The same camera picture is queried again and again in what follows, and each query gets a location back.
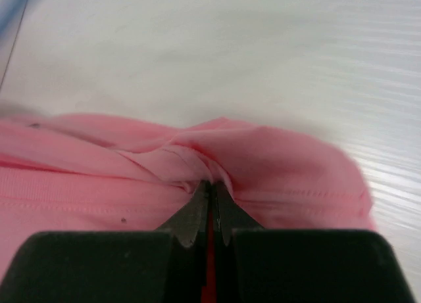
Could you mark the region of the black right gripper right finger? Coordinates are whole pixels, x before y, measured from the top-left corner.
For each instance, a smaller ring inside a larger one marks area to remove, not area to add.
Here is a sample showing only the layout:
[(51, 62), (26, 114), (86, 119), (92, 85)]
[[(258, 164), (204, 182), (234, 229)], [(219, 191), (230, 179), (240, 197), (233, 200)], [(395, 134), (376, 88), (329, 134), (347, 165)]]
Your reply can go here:
[(266, 229), (212, 193), (218, 302), (414, 302), (390, 244), (356, 229)]

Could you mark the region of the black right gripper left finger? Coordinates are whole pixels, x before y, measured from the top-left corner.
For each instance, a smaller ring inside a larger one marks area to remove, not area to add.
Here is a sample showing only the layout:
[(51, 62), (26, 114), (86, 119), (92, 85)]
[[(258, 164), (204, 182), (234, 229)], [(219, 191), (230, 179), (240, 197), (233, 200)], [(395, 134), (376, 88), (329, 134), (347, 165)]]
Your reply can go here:
[(210, 190), (201, 182), (152, 231), (50, 231), (29, 237), (1, 283), (2, 302), (200, 302)]

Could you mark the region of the pink t shirt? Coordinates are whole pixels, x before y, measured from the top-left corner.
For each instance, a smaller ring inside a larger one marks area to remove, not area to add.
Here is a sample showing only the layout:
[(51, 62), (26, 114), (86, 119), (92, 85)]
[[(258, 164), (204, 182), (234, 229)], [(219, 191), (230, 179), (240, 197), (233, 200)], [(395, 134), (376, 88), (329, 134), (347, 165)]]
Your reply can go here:
[(117, 116), (1, 119), (1, 271), (39, 231), (155, 229), (200, 181), (268, 228), (373, 229), (356, 164), (311, 136), (217, 118), (174, 128)]

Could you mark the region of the blue wire hanger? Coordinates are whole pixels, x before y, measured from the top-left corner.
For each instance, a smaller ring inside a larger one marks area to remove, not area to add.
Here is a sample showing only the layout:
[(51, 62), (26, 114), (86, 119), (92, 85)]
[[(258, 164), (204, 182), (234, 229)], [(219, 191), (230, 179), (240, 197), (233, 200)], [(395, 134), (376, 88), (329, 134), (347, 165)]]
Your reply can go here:
[(24, 8), (27, 0), (1, 0), (1, 47), (6, 42), (12, 22)]

